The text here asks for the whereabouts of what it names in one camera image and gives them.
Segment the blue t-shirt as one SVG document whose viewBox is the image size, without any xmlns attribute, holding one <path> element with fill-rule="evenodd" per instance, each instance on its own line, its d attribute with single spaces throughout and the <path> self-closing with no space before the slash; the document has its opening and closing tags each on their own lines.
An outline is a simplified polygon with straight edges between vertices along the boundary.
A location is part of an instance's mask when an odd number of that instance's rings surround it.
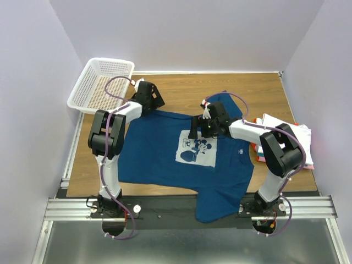
<svg viewBox="0 0 352 264">
<path fill-rule="evenodd" d="M 254 170 L 250 144 L 224 136 L 188 137 L 191 116 L 154 111 L 133 120 L 118 158 L 124 183 L 197 192 L 195 217 L 208 223 L 237 213 Z"/>
</svg>

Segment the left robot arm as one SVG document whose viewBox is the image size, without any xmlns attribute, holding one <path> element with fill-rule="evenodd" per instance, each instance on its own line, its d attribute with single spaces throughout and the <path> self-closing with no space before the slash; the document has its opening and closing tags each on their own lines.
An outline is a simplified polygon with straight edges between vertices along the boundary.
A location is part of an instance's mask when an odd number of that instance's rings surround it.
<svg viewBox="0 0 352 264">
<path fill-rule="evenodd" d="M 107 199 L 103 211 L 110 217 L 121 213 L 118 201 L 121 187 L 118 179 L 118 159 L 124 145 L 125 128 L 131 121 L 144 117 L 165 105 L 157 86 L 140 79 L 134 83 L 132 98 L 113 110 L 96 111 L 88 138 L 100 176 L 99 195 Z"/>
</svg>

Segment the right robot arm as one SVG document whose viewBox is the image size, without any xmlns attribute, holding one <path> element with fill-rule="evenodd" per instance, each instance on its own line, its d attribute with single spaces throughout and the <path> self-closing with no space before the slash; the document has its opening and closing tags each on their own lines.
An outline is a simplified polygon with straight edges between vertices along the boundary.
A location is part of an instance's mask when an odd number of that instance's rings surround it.
<svg viewBox="0 0 352 264">
<path fill-rule="evenodd" d="M 202 115 L 191 117 L 189 139 L 225 136 L 245 140 L 262 147 L 268 174 L 254 194 L 253 209 L 261 216 L 272 211 L 289 179 L 303 169 L 306 153 L 288 124 L 275 127 L 248 122 L 244 118 L 231 118 L 222 102 L 203 101 Z"/>
</svg>

